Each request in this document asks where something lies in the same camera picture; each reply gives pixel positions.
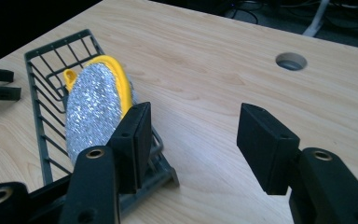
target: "wooden table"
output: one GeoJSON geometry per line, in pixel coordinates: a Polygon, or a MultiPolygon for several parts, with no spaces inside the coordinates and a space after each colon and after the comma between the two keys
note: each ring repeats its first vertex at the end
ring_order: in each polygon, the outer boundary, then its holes
{"type": "Polygon", "coordinates": [[[181,186],[159,189],[123,223],[290,223],[288,196],[268,196],[236,146],[241,103],[267,109],[300,149],[338,154],[358,178],[358,49],[145,0],[88,9],[0,60],[21,100],[0,102],[0,183],[42,187],[24,53],[90,29],[131,77],[181,186]],[[280,68],[284,52],[308,62],[280,68]]]}

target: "dish rack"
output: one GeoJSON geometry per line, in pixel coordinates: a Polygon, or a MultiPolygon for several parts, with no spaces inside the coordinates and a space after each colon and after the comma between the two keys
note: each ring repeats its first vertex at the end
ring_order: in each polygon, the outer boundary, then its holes
{"type": "MultiPolygon", "coordinates": [[[[89,29],[68,35],[24,55],[44,185],[73,172],[66,152],[65,111],[69,92],[62,72],[79,73],[92,58],[104,54],[89,29]]],[[[136,194],[119,195],[121,214],[169,181],[179,185],[175,170],[162,155],[163,142],[152,127],[153,141],[145,180],[136,194]]]]}

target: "wire rack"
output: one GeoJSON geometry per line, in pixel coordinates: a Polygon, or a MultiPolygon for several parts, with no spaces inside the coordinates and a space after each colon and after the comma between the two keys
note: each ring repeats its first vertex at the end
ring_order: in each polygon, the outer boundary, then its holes
{"type": "MultiPolygon", "coordinates": [[[[24,55],[44,185],[73,172],[73,164],[66,152],[65,108],[68,91],[62,72],[71,68],[80,73],[86,62],[102,54],[103,50],[87,29],[24,55]]],[[[144,191],[155,189],[171,179],[178,184],[176,172],[161,153],[163,144],[154,128],[152,134],[144,191]]],[[[133,200],[128,199],[126,203],[132,203],[133,200]]]]}

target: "light wood tabletop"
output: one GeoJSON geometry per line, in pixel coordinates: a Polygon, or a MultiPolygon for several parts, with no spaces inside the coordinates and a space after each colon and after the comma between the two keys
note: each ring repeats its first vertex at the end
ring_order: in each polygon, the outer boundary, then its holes
{"type": "Polygon", "coordinates": [[[15,73],[5,85],[22,88],[18,102],[0,101],[0,183],[43,186],[24,54],[84,29],[151,102],[180,181],[123,223],[293,223],[290,191],[265,194],[236,146],[241,103],[267,109],[300,149],[336,153],[358,178],[357,48],[146,0],[105,0],[0,60],[15,73]],[[303,56],[305,68],[278,66],[285,52],[303,56]]]}

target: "black metal basket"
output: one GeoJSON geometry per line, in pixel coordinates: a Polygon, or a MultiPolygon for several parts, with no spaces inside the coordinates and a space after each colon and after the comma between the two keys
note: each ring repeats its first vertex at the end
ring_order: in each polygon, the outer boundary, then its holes
{"type": "MultiPolygon", "coordinates": [[[[68,91],[62,72],[71,68],[79,73],[85,63],[102,54],[103,50],[91,31],[83,30],[31,50],[24,56],[45,185],[73,172],[66,152],[65,108],[68,91]]],[[[173,180],[176,185],[179,184],[176,172],[161,153],[163,144],[154,128],[152,145],[143,187],[135,195],[120,195],[122,213],[166,182],[173,180]]]]}

